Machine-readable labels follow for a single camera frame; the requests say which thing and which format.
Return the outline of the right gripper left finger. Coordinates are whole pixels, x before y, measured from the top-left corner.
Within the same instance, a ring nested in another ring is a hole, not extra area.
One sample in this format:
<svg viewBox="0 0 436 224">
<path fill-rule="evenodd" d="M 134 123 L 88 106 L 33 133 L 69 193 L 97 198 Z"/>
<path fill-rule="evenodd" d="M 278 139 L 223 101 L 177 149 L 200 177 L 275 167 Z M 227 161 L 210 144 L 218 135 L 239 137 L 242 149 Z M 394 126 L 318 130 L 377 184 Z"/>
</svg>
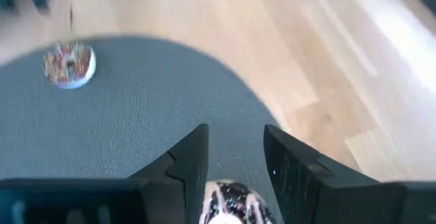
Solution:
<svg viewBox="0 0 436 224">
<path fill-rule="evenodd" d="M 129 179 L 140 183 L 148 224 L 198 224 L 208 173 L 208 125 L 181 141 Z"/>
</svg>

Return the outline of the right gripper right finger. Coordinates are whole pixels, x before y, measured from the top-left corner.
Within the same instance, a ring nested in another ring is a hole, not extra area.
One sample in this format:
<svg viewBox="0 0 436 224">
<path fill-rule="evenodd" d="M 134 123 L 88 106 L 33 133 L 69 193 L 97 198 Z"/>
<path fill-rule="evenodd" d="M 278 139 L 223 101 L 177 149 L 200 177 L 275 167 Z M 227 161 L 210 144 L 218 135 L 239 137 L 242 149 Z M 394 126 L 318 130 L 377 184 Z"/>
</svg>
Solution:
<svg viewBox="0 0 436 224">
<path fill-rule="evenodd" d="M 264 155 L 285 223 L 313 223 L 323 187 L 377 183 L 274 125 L 264 127 Z"/>
</svg>

